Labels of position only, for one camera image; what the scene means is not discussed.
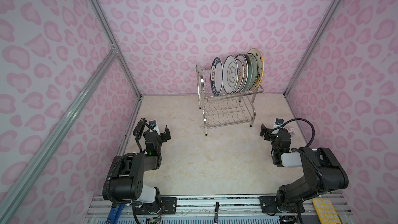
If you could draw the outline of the silver two-tier dish rack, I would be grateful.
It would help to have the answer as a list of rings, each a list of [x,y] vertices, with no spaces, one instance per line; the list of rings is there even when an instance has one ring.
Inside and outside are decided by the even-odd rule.
[[[253,91],[227,94],[222,91],[214,96],[210,86],[210,68],[196,64],[199,109],[201,110],[204,133],[208,130],[228,125],[249,123],[254,125],[256,108],[254,101],[259,93],[264,92],[262,86]]]

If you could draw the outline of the mint green flower plate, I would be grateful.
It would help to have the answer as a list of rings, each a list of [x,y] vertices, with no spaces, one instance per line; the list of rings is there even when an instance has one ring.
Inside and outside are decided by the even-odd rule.
[[[251,53],[246,53],[245,57],[247,59],[248,63],[248,76],[247,76],[247,81],[244,87],[245,91],[249,91],[252,87],[252,79],[254,77],[254,69],[255,69],[255,62],[256,59]]]

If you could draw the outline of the halloween cat star plate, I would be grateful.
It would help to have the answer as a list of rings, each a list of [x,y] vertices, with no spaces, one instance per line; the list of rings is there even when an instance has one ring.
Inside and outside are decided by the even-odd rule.
[[[255,58],[256,58],[256,61],[257,61],[256,62],[256,65],[257,65],[256,69],[254,69],[254,70],[256,70],[256,80],[254,82],[254,85],[250,89],[251,91],[254,91],[260,86],[262,78],[263,78],[263,74],[264,74],[264,59],[263,59],[263,55],[262,55],[261,51],[259,49],[257,49],[257,48],[250,49],[248,53],[254,55]]]

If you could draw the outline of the white plate black text rim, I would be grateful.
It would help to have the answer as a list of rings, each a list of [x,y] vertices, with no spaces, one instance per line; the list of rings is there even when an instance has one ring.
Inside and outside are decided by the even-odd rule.
[[[210,86],[214,96],[223,88],[223,63],[219,57],[214,58],[210,69]]]

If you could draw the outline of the orange sunburst plate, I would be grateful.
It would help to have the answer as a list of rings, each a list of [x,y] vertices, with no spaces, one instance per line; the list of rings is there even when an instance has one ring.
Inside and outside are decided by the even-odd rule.
[[[240,69],[240,76],[238,77],[238,88],[236,92],[242,92],[248,78],[248,63],[245,55],[239,54],[236,57],[238,68]]]
[[[236,58],[236,61],[238,66],[238,78],[237,78],[237,85],[235,87],[235,92],[238,92],[243,82],[244,66],[240,59]]]

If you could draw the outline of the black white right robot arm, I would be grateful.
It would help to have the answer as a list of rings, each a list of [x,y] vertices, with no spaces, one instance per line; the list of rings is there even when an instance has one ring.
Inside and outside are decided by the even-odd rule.
[[[291,134],[282,125],[272,129],[261,125],[260,136],[270,142],[275,166],[303,170],[302,177],[280,186],[274,197],[259,198],[262,213],[274,216],[298,210],[301,214],[304,201],[348,187],[348,175],[331,149],[292,148]]]

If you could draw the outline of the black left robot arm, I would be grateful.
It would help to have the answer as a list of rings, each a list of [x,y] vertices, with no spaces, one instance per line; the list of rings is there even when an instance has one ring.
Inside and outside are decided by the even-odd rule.
[[[162,145],[171,139],[168,127],[163,133],[157,127],[144,131],[144,126],[133,131],[137,142],[143,137],[146,148],[140,153],[126,153],[114,157],[105,183],[102,196],[113,204],[130,204],[134,210],[141,209],[157,214],[163,211],[161,193],[157,187],[149,187],[144,183],[144,173],[160,168],[162,163]]]

